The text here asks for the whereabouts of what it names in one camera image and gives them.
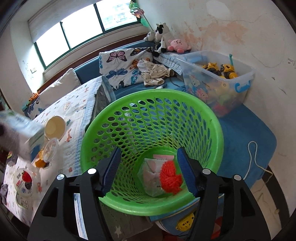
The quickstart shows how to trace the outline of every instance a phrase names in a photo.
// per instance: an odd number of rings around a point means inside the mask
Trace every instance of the red yarn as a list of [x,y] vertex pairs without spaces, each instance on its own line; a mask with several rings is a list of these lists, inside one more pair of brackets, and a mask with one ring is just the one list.
[[176,174],[176,167],[173,161],[166,161],[161,167],[159,179],[162,189],[167,193],[177,194],[182,189],[183,183],[181,174]]

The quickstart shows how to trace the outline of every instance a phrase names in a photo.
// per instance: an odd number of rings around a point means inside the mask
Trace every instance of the roller blind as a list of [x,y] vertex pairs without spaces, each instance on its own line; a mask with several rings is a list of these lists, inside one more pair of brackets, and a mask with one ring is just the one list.
[[100,0],[52,0],[28,20],[29,30],[35,43],[47,30],[70,14]]

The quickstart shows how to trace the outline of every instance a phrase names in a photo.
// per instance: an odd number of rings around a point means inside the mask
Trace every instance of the window frame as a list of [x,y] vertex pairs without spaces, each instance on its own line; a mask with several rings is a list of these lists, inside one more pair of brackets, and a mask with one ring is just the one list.
[[97,17],[98,17],[98,20],[99,20],[99,23],[100,23],[100,26],[101,26],[101,28],[102,28],[103,33],[101,33],[101,34],[99,34],[99,35],[96,35],[96,36],[94,36],[94,37],[92,37],[92,38],[90,38],[90,39],[88,39],[88,40],[86,40],[86,41],[84,41],[84,42],[78,44],[77,46],[71,48],[71,46],[70,46],[70,44],[69,44],[69,40],[68,40],[68,38],[67,38],[67,36],[66,36],[65,30],[64,30],[64,27],[63,27],[63,22],[60,21],[59,23],[60,23],[60,25],[61,25],[62,32],[63,32],[63,34],[64,34],[65,40],[66,40],[67,45],[68,45],[68,47],[69,47],[69,50],[68,50],[67,52],[65,52],[64,54],[62,54],[61,56],[59,56],[59,57],[56,58],[54,61],[52,61],[49,65],[46,66],[45,63],[44,63],[44,60],[43,60],[43,58],[42,58],[42,55],[41,55],[41,53],[40,53],[40,51],[39,51],[39,48],[38,48],[37,42],[34,43],[34,46],[35,46],[36,51],[37,51],[37,55],[38,55],[38,57],[39,57],[39,59],[40,59],[40,62],[41,62],[41,64],[42,64],[44,70],[48,69],[48,68],[49,68],[50,66],[52,66],[55,62],[57,62],[59,59],[61,59],[62,57],[64,57],[65,55],[67,55],[68,53],[70,53],[71,51],[73,51],[74,49],[76,49],[76,48],[78,48],[78,47],[84,45],[85,43],[87,43],[87,42],[89,42],[89,41],[92,41],[93,39],[96,39],[96,38],[98,38],[98,37],[101,37],[101,36],[103,36],[104,34],[110,33],[110,32],[112,32],[112,31],[116,31],[116,30],[119,30],[119,29],[124,28],[124,27],[128,27],[128,26],[132,26],[132,25],[135,25],[135,24],[139,24],[139,23],[141,23],[141,19],[140,19],[140,18],[137,18],[137,21],[136,21],[136,22],[127,23],[127,24],[124,24],[124,25],[120,25],[120,26],[117,26],[117,27],[114,27],[114,28],[111,28],[111,29],[105,30],[105,27],[104,27],[104,25],[103,25],[103,22],[102,22],[102,19],[101,19],[101,16],[100,16],[99,10],[98,10],[98,6],[96,5],[96,3],[94,3],[93,6],[94,6],[94,8],[95,8],[96,15],[97,15]]

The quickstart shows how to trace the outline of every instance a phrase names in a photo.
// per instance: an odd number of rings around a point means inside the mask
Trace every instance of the sofa backrest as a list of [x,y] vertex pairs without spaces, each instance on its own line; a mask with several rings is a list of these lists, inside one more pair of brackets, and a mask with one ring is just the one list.
[[[114,50],[124,49],[124,48],[145,48],[145,47],[154,47],[154,43],[146,41],[138,41],[135,43],[127,44],[125,46],[116,48]],[[100,76],[100,67],[99,67],[99,57],[97,56],[90,61],[85,62],[79,67],[74,69],[77,77],[79,78],[81,84],[84,84],[98,76]]]

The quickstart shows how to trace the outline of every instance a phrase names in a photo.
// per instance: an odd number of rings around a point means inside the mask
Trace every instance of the pink kirby plush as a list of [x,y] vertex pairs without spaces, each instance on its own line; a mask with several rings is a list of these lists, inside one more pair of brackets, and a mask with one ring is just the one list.
[[168,51],[176,51],[177,53],[184,53],[187,50],[191,50],[191,47],[182,39],[169,40],[170,46]]

